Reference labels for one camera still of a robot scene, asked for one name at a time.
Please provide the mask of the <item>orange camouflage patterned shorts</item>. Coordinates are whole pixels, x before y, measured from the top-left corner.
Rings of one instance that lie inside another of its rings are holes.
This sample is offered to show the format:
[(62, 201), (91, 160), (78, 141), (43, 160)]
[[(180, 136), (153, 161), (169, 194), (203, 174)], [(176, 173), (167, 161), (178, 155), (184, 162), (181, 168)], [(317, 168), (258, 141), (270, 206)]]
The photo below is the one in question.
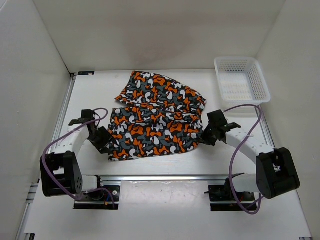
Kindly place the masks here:
[(193, 88), (165, 75), (133, 71), (115, 98), (108, 132), (118, 147), (109, 161), (184, 154), (198, 147), (207, 100)]

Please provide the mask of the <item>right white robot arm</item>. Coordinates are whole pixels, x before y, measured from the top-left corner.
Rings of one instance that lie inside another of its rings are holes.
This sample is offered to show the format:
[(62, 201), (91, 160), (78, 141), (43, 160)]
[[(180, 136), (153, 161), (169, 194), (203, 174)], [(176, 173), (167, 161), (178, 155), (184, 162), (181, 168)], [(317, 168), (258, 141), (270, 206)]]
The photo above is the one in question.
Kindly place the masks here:
[(255, 164), (255, 173), (232, 174), (225, 180), (224, 193), (230, 200), (238, 199), (242, 193), (258, 193), (273, 199), (297, 190), (301, 183), (291, 152), (285, 148), (274, 148), (257, 140), (237, 123), (229, 123), (221, 110), (207, 114), (208, 125), (201, 135), (206, 145), (217, 141), (235, 148)]

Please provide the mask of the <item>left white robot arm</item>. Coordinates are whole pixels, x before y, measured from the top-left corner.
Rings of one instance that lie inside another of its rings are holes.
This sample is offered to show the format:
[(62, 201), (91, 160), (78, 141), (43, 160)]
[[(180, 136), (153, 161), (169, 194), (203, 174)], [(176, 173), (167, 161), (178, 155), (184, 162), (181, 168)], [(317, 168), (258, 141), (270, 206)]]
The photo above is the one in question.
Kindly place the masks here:
[(68, 124), (67, 133), (50, 143), (40, 157), (42, 192), (46, 197), (68, 195), (76, 201), (89, 195), (100, 200), (105, 194), (98, 175), (82, 175), (77, 155), (85, 141), (89, 141), (102, 155), (109, 153), (112, 135), (99, 126), (101, 120), (96, 111), (84, 109), (81, 117)]

